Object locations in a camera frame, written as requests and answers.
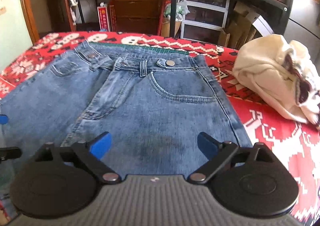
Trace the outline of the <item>blue denim shorts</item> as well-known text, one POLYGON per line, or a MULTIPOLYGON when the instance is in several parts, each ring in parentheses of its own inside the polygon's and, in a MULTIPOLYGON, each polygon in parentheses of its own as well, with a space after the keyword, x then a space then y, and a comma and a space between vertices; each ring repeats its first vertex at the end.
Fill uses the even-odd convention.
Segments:
POLYGON ((122 176, 189 175, 206 162, 201 132, 249 147, 248 135, 204 56, 98 52, 84 41, 1 100, 1 146, 21 158, 1 165, 9 182, 41 145, 70 146, 107 131, 103 162, 122 176))

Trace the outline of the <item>red patterned tablecloth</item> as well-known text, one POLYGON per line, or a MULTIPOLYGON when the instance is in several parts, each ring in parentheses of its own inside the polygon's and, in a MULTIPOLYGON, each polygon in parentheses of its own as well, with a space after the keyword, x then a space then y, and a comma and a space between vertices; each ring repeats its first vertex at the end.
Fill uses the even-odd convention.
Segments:
POLYGON ((191 56, 205 56, 252 143, 265 143, 297 181, 299 197, 292 210, 294 218, 304 225, 313 225, 319 219, 319 133, 313 125, 283 118, 258 95, 239 84, 232 74, 238 54, 234 49, 138 33, 51 33, 19 55, 10 65, 1 66, 1 96, 6 96, 18 84, 44 69, 59 54, 84 40, 150 46, 166 51, 180 50, 191 56))

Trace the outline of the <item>green cutting mat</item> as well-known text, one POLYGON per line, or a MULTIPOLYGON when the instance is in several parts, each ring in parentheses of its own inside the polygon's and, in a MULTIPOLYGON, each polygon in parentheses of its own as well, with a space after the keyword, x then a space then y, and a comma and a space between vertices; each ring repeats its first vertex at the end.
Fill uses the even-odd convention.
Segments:
POLYGON ((161 54, 170 54, 176 53, 181 54, 184 56, 188 56, 189 52, 184 50, 177 50, 177 49, 167 49, 164 47, 159 46, 143 46, 143 45, 126 45, 126 44, 113 44, 113 43, 94 43, 89 42, 89 46, 93 47, 98 52, 107 52, 107 50, 116 49, 117 51, 132 51, 136 50, 138 52, 147 52, 152 51, 154 53, 161 53, 161 54))

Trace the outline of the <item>cardboard boxes stack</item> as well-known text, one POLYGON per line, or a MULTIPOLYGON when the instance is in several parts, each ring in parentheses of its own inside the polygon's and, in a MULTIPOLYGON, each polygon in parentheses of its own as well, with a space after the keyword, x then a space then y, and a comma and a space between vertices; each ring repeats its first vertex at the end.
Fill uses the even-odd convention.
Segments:
POLYGON ((271 26, 255 8, 239 1, 227 20, 227 27, 223 28, 219 35, 219 46, 239 50, 254 38, 274 34, 271 26))

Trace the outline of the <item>red sign board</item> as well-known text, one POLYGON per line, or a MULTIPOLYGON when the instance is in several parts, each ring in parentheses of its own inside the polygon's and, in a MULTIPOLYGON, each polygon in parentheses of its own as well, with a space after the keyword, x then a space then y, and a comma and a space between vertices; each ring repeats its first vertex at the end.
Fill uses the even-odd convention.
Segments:
POLYGON ((97 7, 97 11, 100 29, 103 31, 110 31, 110 21, 108 17, 107 6, 102 3, 97 7))

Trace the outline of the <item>dark wooden drawer cabinet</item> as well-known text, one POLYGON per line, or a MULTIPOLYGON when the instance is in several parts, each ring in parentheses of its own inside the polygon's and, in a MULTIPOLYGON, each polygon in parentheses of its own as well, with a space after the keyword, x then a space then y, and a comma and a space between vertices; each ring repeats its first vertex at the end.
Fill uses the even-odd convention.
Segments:
POLYGON ((161 0, 111 0, 112 31, 156 35, 161 9, 161 0))

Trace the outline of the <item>white plastic drawer unit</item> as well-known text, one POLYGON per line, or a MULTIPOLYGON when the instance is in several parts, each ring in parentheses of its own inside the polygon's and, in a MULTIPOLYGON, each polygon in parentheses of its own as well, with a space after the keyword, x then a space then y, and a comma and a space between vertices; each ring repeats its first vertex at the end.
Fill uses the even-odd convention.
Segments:
POLYGON ((187 13, 181 23, 181 38, 217 44, 226 26, 230 0, 183 0, 187 13))

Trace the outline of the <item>grey refrigerator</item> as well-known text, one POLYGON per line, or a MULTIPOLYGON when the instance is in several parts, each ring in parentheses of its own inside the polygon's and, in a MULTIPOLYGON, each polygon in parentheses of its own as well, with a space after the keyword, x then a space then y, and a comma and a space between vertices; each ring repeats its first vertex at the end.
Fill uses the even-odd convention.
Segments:
POLYGON ((315 65, 319 64, 319 0, 293 0, 284 37, 305 45, 315 65))

